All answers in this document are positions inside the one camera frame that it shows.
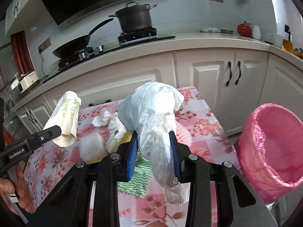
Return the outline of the person's left hand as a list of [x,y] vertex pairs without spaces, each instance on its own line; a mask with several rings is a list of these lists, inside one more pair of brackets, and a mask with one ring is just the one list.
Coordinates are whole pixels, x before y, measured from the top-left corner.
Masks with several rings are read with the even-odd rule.
[[35,207],[33,205],[33,201],[30,196],[29,187],[26,184],[26,181],[23,176],[23,170],[20,165],[16,165],[16,176],[17,176],[17,184],[16,187],[14,184],[4,178],[0,179],[0,188],[1,188],[1,196],[8,207],[8,209],[13,212],[13,214],[18,215],[15,209],[12,207],[11,203],[6,198],[5,194],[13,194],[17,192],[19,195],[19,206],[23,208],[28,213],[34,213]]

